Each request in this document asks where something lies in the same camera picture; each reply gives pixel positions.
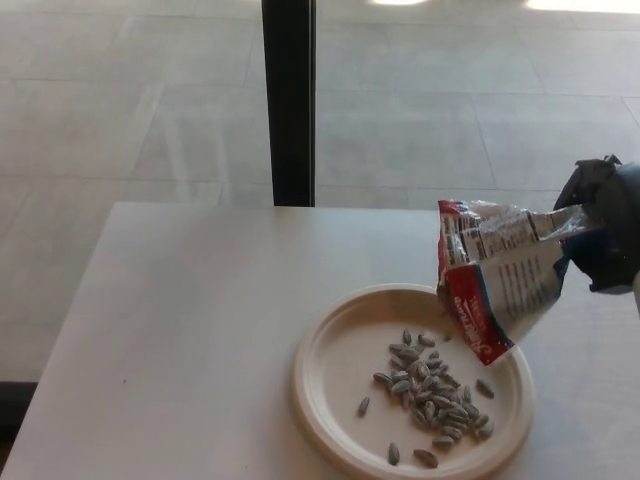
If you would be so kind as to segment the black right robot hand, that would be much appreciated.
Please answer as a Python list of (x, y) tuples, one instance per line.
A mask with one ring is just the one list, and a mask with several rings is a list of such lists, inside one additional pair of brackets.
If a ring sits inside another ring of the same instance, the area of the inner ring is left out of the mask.
[(590, 229), (563, 241), (593, 293), (639, 292), (639, 165), (616, 156), (579, 160), (554, 204), (577, 206)]

